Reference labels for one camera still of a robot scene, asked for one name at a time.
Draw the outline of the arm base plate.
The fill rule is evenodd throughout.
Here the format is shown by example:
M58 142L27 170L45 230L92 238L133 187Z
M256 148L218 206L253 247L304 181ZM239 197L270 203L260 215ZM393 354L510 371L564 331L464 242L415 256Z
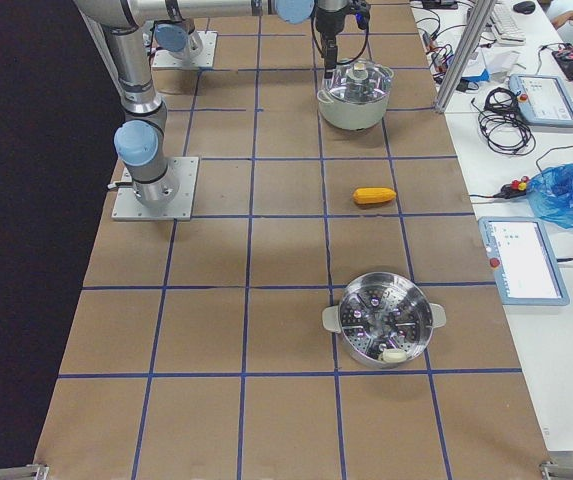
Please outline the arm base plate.
M199 157L166 157L167 170L150 184L135 182L128 170L119 182L111 218L116 221L190 221Z
M159 25L155 31L157 48L152 60L153 70L208 70L215 60L218 34Z

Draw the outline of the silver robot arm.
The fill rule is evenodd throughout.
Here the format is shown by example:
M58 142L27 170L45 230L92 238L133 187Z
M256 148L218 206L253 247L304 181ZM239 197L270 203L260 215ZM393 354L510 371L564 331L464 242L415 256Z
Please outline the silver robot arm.
M193 11L171 3L168 20L154 22L153 37L158 45L179 57L188 57L201 45L193 20L202 17L241 17L245 15L276 15L289 24L311 23L311 36L324 61L324 78L330 80L338 67L353 63L341 60L337 37L345 28L348 16L357 26L369 31L370 5L366 1L195 1Z
M276 14L298 24L313 12L312 1L78 1L79 11L99 24L127 118L114 136L118 156L132 178L136 200L147 207L171 202L181 186L164 157L166 107L153 85L141 28L148 21L180 23L194 18Z

